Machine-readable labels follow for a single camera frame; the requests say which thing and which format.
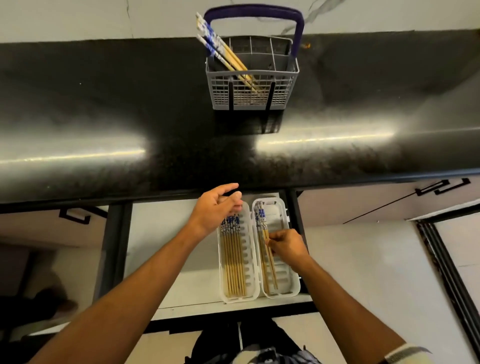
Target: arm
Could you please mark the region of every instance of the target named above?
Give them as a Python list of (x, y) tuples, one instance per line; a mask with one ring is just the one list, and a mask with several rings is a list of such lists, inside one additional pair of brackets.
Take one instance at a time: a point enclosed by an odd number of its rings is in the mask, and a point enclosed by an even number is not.
[(195, 246), (228, 214), (241, 210), (240, 192), (221, 196), (237, 187), (231, 183), (205, 192), (177, 236), (76, 317), (30, 363), (125, 362)]
[(294, 229), (270, 233), (270, 238), (267, 244), (303, 278), (348, 364), (377, 364), (405, 344), (314, 261)]

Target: person's left hand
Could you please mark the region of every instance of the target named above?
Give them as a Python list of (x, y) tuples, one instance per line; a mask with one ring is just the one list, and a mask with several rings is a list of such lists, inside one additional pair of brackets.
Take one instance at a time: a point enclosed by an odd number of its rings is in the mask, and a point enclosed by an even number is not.
[(225, 217), (241, 211), (243, 201), (240, 191), (228, 197), (222, 196), (238, 186), (238, 183), (223, 184), (200, 196), (187, 223), (199, 238), (203, 239), (215, 230)]

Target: hand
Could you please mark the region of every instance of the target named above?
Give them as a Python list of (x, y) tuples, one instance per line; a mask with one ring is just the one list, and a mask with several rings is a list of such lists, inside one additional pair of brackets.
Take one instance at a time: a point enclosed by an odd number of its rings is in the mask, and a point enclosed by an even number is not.
[(267, 246), (300, 274), (302, 266), (312, 259), (301, 235), (295, 229), (287, 229), (271, 232), (269, 236), (270, 239), (266, 242)]
[(215, 230), (225, 217), (241, 211), (240, 191), (229, 197), (222, 196), (238, 186), (238, 183), (223, 184), (200, 196), (187, 223), (200, 240)]

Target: person's left arm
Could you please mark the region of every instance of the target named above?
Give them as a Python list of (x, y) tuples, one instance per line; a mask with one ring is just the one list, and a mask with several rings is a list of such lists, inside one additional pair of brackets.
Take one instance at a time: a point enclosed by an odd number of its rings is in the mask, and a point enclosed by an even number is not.
[(241, 210), (240, 192), (222, 196), (237, 187), (230, 183), (205, 192), (177, 236), (78, 315), (30, 363), (124, 363), (192, 250), (227, 215)]

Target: person's right arm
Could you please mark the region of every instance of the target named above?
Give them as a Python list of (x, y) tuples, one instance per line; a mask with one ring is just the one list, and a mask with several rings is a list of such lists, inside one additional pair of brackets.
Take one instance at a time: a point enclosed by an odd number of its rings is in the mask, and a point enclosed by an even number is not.
[(303, 278), (348, 364), (380, 363), (405, 344), (315, 262), (294, 229), (270, 233), (267, 244)]

